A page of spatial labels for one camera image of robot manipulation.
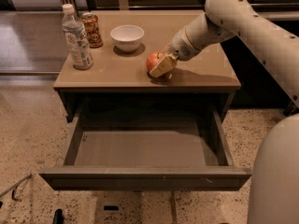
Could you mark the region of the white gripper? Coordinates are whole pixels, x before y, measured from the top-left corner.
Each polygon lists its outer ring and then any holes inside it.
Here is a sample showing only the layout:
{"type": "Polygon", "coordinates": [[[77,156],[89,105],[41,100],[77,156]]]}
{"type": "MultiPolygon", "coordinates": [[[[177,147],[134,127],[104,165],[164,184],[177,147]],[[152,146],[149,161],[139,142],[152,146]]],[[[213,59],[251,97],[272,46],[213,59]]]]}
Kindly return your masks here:
{"type": "Polygon", "coordinates": [[[199,29],[189,29],[187,26],[180,29],[167,46],[169,53],[164,53],[149,74],[152,77],[160,77],[171,71],[178,60],[188,61],[198,55],[202,51],[202,45],[199,43],[200,34],[199,29]]]}

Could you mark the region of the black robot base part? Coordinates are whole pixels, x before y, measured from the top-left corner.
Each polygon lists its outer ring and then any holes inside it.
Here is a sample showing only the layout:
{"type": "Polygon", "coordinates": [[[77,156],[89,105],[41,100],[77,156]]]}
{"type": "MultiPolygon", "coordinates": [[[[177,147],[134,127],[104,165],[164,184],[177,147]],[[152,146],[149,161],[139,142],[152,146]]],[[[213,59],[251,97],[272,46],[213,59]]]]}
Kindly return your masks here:
{"type": "Polygon", "coordinates": [[[64,216],[62,209],[57,209],[55,211],[52,224],[64,224],[64,216]]]}

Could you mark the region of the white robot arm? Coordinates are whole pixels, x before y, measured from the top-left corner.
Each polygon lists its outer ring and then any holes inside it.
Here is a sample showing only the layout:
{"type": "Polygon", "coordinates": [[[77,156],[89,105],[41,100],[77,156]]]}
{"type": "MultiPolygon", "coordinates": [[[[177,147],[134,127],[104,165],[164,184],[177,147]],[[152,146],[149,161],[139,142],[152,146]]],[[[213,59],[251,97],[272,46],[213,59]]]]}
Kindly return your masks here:
{"type": "MultiPolygon", "coordinates": [[[[256,13],[247,0],[206,0],[205,11],[172,38],[149,73],[160,77],[177,62],[233,36],[299,106],[299,37],[256,13]]],[[[248,224],[299,224],[298,114],[279,122],[259,147],[251,176],[248,224]]]]}

